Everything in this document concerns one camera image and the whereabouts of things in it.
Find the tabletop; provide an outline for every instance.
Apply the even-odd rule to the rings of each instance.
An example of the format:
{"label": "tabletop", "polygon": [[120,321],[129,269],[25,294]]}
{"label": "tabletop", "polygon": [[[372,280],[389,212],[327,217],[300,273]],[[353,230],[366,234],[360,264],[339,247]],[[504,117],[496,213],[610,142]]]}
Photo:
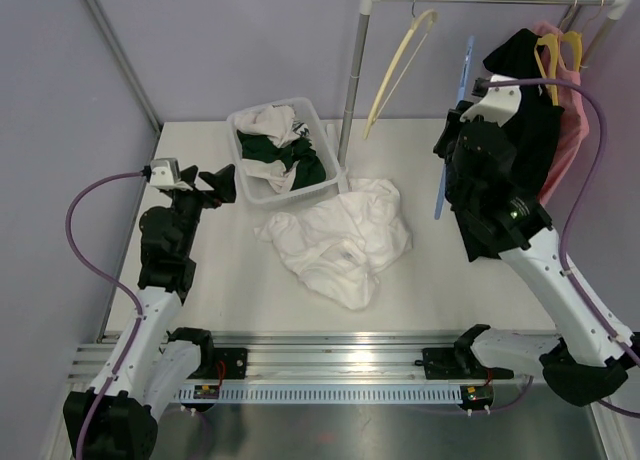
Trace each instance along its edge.
{"label": "tabletop", "polygon": [[[347,158],[351,178],[388,178],[402,196],[413,249],[378,275],[378,291],[362,311],[350,311],[309,291],[288,271],[271,243],[253,232],[273,212],[249,204],[238,188],[235,204],[204,210],[191,258],[195,280],[170,328],[188,326],[224,333],[458,333],[477,323],[521,332],[555,327],[526,284],[499,260],[469,263],[454,215],[434,219],[442,160],[433,145],[439,119],[380,120],[362,140],[364,120],[355,120]],[[232,162],[226,122],[169,122],[156,158],[176,157],[181,168],[215,172]],[[306,199],[283,210],[313,205],[337,194]],[[168,197],[146,187],[138,219]],[[135,286],[140,273],[136,227],[120,280]],[[128,297],[113,300],[107,331],[121,331],[132,311]]]}

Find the pink cloth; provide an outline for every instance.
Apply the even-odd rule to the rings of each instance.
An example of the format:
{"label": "pink cloth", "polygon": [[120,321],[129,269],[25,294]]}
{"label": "pink cloth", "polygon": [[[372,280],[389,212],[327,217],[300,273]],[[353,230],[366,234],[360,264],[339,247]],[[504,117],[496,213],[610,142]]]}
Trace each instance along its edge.
{"label": "pink cloth", "polygon": [[[536,23],[532,31],[540,36],[547,33],[562,35],[562,32],[557,27],[547,22]],[[540,58],[542,64],[548,67],[548,49],[545,49]],[[560,55],[558,61],[556,78],[580,85],[580,73],[568,70],[562,55]],[[560,184],[560,180],[567,173],[573,159],[576,157],[582,140],[589,134],[589,122],[582,106],[582,95],[570,88],[558,87],[558,105],[564,108],[564,113],[560,119],[560,139],[558,140],[558,148],[553,157],[549,175],[547,175],[547,180],[538,194],[538,201],[542,205],[546,205],[551,195],[553,195],[553,192]]]}

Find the dark green garment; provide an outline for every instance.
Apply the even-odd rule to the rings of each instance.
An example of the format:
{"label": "dark green garment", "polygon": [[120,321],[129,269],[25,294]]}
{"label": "dark green garment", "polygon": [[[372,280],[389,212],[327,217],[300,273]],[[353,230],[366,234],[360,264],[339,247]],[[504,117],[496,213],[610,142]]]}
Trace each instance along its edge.
{"label": "dark green garment", "polygon": [[315,185],[327,179],[322,162],[311,148],[308,138],[301,137],[284,148],[276,147],[266,135],[248,135],[238,130],[238,138],[242,144],[242,158],[264,163],[280,160],[287,171],[298,162],[291,190]]}

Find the robotic arm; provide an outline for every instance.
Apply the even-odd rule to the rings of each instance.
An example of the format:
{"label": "robotic arm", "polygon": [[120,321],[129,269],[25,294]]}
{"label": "robotic arm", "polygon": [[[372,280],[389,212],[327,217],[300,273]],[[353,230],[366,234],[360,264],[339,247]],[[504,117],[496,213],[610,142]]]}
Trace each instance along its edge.
{"label": "robotic arm", "polygon": [[[501,80],[510,79],[499,75],[491,78]],[[519,87],[483,93],[478,103],[463,101],[449,111],[434,149],[446,166],[446,198],[470,235],[527,283],[555,322],[559,336],[536,338],[476,325],[458,339],[449,361],[467,378],[477,378],[474,375],[479,370],[495,367],[542,375],[564,400],[587,405],[614,393],[624,383],[626,370],[634,363],[620,343],[638,352],[638,340],[604,305],[573,263],[569,272],[563,269],[559,237],[551,218],[535,195],[510,180],[516,151],[501,127],[519,108]],[[569,274],[575,276],[596,309],[618,332],[617,339],[609,337],[583,302]],[[436,365],[425,356],[425,371],[441,368],[442,361],[439,358]]]}
{"label": "robotic arm", "polygon": [[[142,313],[132,311],[113,353],[86,392],[71,392],[63,414],[73,454],[83,425],[87,428],[85,459],[148,459],[155,445],[158,421],[188,377],[217,378],[217,351],[211,333],[179,328],[158,355],[171,320],[184,304],[196,264],[189,258],[202,210],[236,199],[235,166],[201,172],[193,166],[180,172],[175,159],[158,159],[143,174],[150,185],[171,198],[170,207],[153,207],[140,218],[142,269],[137,298]],[[196,188],[199,176],[212,189]],[[114,365],[121,363],[114,376]],[[97,408],[99,392],[108,384]]]}

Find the laundry basket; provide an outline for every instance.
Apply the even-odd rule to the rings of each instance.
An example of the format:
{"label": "laundry basket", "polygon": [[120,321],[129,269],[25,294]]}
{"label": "laundry basket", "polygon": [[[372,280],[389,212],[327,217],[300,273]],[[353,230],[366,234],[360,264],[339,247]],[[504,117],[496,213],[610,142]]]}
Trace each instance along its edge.
{"label": "laundry basket", "polygon": [[[242,144],[238,138],[236,131],[236,118],[249,112],[260,112],[269,105],[289,105],[296,112],[296,119],[307,124],[309,127],[310,140],[313,148],[318,154],[318,158],[327,173],[324,182],[316,185],[310,185],[298,190],[291,190],[287,193],[276,193],[269,185],[269,182],[262,178],[248,176],[242,167]],[[340,164],[336,157],[335,147],[325,132],[318,114],[311,102],[306,98],[290,98],[288,100],[280,100],[271,102],[257,107],[247,108],[240,112],[235,112],[227,118],[229,128],[229,140],[231,142],[231,153],[236,164],[236,171],[240,179],[240,185],[249,202],[264,208],[280,208],[303,198],[314,195],[321,195],[326,192],[329,187],[338,183],[341,176]]]}

